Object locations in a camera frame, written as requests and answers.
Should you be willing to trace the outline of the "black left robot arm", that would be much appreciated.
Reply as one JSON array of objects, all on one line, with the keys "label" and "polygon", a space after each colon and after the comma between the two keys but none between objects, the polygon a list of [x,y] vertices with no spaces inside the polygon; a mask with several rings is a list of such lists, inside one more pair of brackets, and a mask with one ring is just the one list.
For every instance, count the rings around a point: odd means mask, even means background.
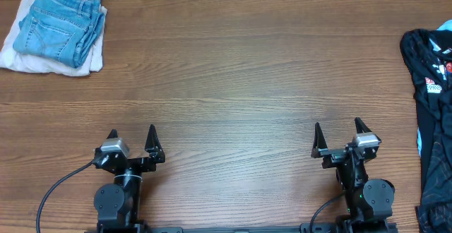
[{"label": "black left robot arm", "polygon": [[156,165],[165,162],[154,125],[150,125],[144,150],[148,156],[130,158],[128,145],[115,129],[95,150],[93,165],[114,175],[114,181],[101,186],[94,195],[97,232],[150,231],[147,222],[138,215],[142,174],[154,172]]}]

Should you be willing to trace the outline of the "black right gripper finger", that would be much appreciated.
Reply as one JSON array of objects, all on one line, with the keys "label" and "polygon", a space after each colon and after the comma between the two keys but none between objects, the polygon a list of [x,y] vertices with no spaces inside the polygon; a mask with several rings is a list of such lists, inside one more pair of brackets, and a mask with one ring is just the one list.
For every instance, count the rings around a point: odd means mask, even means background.
[{"label": "black right gripper finger", "polygon": [[314,143],[311,149],[311,157],[323,157],[323,154],[328,150],[323,131],[321,130],[319,122],[315,123],[314,129]]},{"label": "black right gripper finger", "polygon": [[357,133],[371,133],[371,129],[361,120],[360,117],[355,117],[355,127]]}]

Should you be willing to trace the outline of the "blue denim jeans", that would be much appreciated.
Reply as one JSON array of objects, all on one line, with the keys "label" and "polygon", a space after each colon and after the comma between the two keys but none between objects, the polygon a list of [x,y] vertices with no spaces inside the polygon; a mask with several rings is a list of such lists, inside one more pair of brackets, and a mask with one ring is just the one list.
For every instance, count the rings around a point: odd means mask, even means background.
[{"label": "blue denim jeans", "polygon": [[100,0],[35,0],[19,22],[13,49],[80,68],[100,36]]}]

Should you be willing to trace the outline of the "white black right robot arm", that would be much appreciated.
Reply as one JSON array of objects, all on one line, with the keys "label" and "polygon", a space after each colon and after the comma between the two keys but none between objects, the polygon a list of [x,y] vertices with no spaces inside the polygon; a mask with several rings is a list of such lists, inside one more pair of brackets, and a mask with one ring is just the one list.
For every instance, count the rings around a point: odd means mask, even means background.
[{"label": "white black right robot arm", "polygon": [[[328,149],[319,123],[315,124],[312,158],[321,158],[324,169],[334,168],[342,193],[325,202],[311,217],[310,232],[397,232],[387,219],[393,215],[394,185],[385,179],[370,179],[365,164],[376,158],[381,139],[359,118],[356,134],[343,148]],[[315,223],[320,212],[344,198],[347,214],[324,226]]]}]

